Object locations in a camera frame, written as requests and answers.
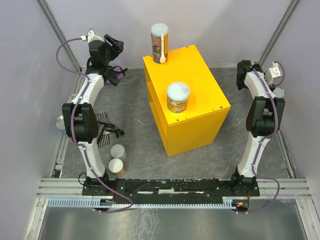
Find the tall porridge can with spoon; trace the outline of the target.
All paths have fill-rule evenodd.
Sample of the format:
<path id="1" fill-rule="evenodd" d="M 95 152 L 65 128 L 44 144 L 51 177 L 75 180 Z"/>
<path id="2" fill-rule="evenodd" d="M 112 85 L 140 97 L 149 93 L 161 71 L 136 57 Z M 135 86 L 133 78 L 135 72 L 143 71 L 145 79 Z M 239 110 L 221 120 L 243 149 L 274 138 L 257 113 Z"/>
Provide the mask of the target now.
<path id="1" fill-rule="evenodd" d="M 164 23 L 151 27 L 151 46 L 153 61 L 164 64 L 168 59 L 169 28 Z"/>

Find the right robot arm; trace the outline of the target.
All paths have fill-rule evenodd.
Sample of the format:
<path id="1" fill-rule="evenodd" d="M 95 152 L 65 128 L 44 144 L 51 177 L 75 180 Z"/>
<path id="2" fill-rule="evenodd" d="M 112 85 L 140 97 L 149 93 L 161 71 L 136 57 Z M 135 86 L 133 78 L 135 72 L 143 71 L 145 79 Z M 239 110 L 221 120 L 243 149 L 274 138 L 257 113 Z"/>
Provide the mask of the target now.
<path id="1" fill-rule="evenodd" d="M 231 190 L 236 195 L 246 195 L 258 188 L 258 165 L 267 143 L 280 129 L 286 104 L 284 90 L 274 81 L 282 82 L 284 77 L 282 65 L 277 61 L 267 71 L 250 60 L 237 63 L 237 88 L 248 89 L 253 102 L 245 123 L 248 139 L 244 154 L 231 177 Z"/>

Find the wide yellow label can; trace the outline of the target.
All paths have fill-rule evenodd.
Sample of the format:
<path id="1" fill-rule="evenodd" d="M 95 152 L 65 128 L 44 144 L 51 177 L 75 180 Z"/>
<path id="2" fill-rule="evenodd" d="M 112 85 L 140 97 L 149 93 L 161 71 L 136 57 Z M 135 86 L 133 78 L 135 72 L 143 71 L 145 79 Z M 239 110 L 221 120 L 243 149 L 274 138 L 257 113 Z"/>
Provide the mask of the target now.
<path id="1" fill-rule="evenodd" d="M 191 90 L 183 82 L 171 83 L 167 90 L 167 108 L 175 114 L 183 113 L 188 107 L 188 100 Z"/>

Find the yellow cabinet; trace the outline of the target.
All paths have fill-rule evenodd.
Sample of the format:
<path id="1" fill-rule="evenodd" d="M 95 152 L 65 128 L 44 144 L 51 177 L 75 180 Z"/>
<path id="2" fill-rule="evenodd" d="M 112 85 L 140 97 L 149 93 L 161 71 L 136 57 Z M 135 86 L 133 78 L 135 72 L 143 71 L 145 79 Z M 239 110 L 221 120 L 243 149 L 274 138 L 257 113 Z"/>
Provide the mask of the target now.
<path id="1" fill-rule="evenodd" d="M 231 105 L 195 45 L 169 51 L 164 64 L 143 57 L 149 105 L 167 156 L 212 144 Z M 187 108 L 173 113 L 167 88 L 174 82 L 190 88 Z"/>

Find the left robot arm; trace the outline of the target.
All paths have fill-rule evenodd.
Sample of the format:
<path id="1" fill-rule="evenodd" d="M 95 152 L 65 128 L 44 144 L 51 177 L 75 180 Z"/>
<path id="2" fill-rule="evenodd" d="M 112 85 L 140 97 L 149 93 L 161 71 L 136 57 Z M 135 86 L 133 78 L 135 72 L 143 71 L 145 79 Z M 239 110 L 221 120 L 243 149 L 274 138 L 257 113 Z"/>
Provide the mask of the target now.
<path id="1" fill-rule="evenodd" d="M 79 39 L 88 43 L 90 57 L 83 73 L 83 85 L 70 103 L 62 105 L 62 116 L 66 135 L 77 145 L 85 163 L 82 195 L 105 196 L 110 192 L 111 185 L 98 143 L 106 139 L 105 133 L 115 131 L 120 137 L 123 131 L 111 123 L 98 120 L 93 105 L 105 84 L 117 86 L 126 75 L 126 69 L 109 65 L 124 50 L 124 42 L 108 34 L 100 37 L 93 30 Z"/>

